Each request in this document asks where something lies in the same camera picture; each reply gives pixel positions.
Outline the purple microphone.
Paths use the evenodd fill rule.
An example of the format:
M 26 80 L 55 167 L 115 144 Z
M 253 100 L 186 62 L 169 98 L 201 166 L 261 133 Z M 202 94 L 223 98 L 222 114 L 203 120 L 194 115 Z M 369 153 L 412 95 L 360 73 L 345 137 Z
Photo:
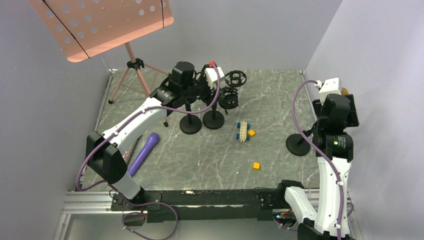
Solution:
M 153 148 L 159 143 L 160 136 L 156 132 L 152 132 L 146 140 L 146 143 L 142 147 L 139 154 L 136 156 L 133 163 L 128 168 L 128 173 L 131 177 L 134 177 L 137 171 L 140 169 L 144 161 L 147 159 Z

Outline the gold microphone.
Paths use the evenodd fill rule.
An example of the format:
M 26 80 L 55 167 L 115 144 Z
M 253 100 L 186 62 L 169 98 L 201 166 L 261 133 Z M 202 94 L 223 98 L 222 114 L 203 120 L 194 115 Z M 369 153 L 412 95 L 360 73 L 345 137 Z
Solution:
M 345 87 L 342 87 L 342 88 L 341 88 L 341 95 L 342 95 L 342 96 L 346 96 L 346 95 L 348 95 L 348 94 L 349 94 L 348 89 L 347 89 L 347 88 L 345 88 Z

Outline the black round-base desk mic stand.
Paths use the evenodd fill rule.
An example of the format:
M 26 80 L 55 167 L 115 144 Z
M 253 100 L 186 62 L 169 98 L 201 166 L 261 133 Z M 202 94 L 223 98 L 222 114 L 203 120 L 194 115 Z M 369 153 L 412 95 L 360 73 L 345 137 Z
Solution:
M 179 122 L 180 130 L 187 135 L 194 135 L 202 128 L 202 121 L 195 114 L 186 114 Z

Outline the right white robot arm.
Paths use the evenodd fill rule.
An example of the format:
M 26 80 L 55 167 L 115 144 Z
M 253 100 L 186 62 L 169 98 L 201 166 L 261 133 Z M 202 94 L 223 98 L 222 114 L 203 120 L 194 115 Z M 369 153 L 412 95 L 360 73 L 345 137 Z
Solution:
M 316 151 L 319 169 L 318 209 L 315 210 L 298 181 L 283 180 L 276 193 L 282 208 L 290 207 L 298 222 L 299 240 L 350 240 L 348 177 L 354 158 L 354 141 L 345 128 L 359 126 L 354 96 L 328 94 L 315 100 L 318 115 L 313 138 L 296 134 Z

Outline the rhinestone silver microphone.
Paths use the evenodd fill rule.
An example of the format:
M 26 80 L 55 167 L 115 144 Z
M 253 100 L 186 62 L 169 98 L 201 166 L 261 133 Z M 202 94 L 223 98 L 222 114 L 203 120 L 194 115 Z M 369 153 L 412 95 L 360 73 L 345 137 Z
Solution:
M 132 157 L 132 155 L 133 155 L 133 153 L 134 153 L 134 150 L 135 150 L 135 147 L 136 147 L 136 145 L 138 144 L 138 142 L 139 142 L 139 140 L 137 139 L 137 140 L 135 140 L 130 146 L 129 146 L 129 148 L 125 151 L 125 153 L 123 154 L 123 159 L 124 159 L 124 161 L 125 161 L 125 163 L 126 164 L 128 164 L 129 163 L 129 161 L 130 161 L 130 159 L 131 159 L 131 157 Z

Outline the pink perforated music stand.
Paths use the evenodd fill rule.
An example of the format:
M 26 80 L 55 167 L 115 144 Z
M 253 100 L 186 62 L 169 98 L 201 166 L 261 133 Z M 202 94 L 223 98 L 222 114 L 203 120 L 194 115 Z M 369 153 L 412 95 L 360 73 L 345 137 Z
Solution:
M 125 46 L 146 97 L 151 88 L 141 69 L 169 73 L 135 57 L 130 41 L 174 22 L 168 0 L 31 0 L 30 5 L 49 29 L 66 59 L 78 63 L 118 46 Z

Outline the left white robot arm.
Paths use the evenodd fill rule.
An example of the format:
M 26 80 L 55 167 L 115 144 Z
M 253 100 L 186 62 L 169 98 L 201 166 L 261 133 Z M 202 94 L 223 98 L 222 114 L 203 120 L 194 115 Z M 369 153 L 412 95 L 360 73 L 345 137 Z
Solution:
M 173 112 L 182 113 L 181 106 L 189 98 L 199 97 L 203 87 L 216 87 L 214 98 L 207 105 L 211 108 L 219 96 L 220 82 L 224 77 L 222 68 L 214 61 L 201 72 L 196 72 L 190 62 L 178 62 L 139 108 L 103 133 L 93 131 L 87 136 L 83 165 L 89 166 L 122 194 L 129 209 L 139 209 L 145 202 L 145 191 L 128 172 L 123 152 L 155 123 Z

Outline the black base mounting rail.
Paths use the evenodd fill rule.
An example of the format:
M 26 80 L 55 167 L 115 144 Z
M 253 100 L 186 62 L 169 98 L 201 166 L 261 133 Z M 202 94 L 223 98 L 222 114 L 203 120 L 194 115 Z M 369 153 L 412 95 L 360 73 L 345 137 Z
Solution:
M 271 221 L 290 208 L 276 188 L 221 190 L 147 190 L 148 223 L 192 220 L 256 219 Z

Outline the toy brick car blue wheels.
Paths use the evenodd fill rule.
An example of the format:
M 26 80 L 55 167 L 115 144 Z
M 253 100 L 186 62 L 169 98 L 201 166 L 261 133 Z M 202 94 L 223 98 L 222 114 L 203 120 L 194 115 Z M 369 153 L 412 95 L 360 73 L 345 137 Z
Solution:
M 236 134 L 236 139 L 241 143 L 245 143 L 250 140 L 250 136 L 248 134 L 251 125 L 247 121 L 240 121 L 237 123 L 236 127 L 239 129 L 239 133 Z

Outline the yellow cube on table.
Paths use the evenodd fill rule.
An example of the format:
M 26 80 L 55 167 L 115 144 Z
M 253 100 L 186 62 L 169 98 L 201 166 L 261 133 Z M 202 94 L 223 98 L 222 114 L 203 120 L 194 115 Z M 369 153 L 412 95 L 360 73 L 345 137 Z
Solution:
M 260 170 L 260 168 L 261 168 L 260 163 L 258 163 L 258 162 L 254 162 L 254 163 L 253 163 L 253 169 L 254 169 L 254 170 Z

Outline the purple mic black stand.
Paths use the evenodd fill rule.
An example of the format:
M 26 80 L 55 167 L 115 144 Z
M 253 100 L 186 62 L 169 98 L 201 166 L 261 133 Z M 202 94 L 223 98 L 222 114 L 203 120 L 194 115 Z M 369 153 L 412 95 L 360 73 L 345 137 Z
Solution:
M 232 110 L 238 107 L 238 90 L 235 87 L 225 86 L 219 92 L 219 96 L 215 104 L 211 107 L 210 111 L 207 111 L 203 118 L 203 125 L 210 130 L 217 130 L 221 128 L 225 123 L 224 115 L 217 110 L 217 106 L 220 106 L 226 114 L 228 110 Z

